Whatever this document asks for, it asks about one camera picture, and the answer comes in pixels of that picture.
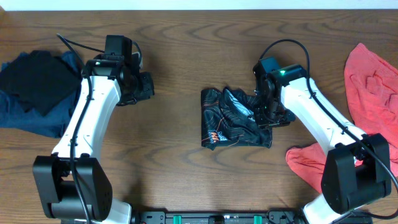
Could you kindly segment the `black printed cycling jersey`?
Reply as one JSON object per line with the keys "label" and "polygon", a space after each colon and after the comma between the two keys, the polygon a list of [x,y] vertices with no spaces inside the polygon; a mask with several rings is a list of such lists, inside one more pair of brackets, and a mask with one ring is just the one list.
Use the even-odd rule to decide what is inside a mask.
{"label": "black printed cycling jersey", "polygon": [[201,145],[216,147],[272,146],[272,130],[261,129],[256,123],[254,108],[258,96],[247,95],[240,89],[228,87],[219,91],[201,91]]}

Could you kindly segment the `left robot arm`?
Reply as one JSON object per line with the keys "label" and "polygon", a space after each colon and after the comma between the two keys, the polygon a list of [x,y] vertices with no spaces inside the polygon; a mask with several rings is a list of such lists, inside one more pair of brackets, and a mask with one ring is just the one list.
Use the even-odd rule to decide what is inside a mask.
{"label": "left robot arm", "polygon": [[117,106],[135,105],[155,94],[142,69],[138,44],[107,35],[105,48],[81,71],[78,103],[51,155],[37,156],[32,171],[47,218],[62,223],[139,223],[132,206],[113,197],[101,164],[109,119]]}

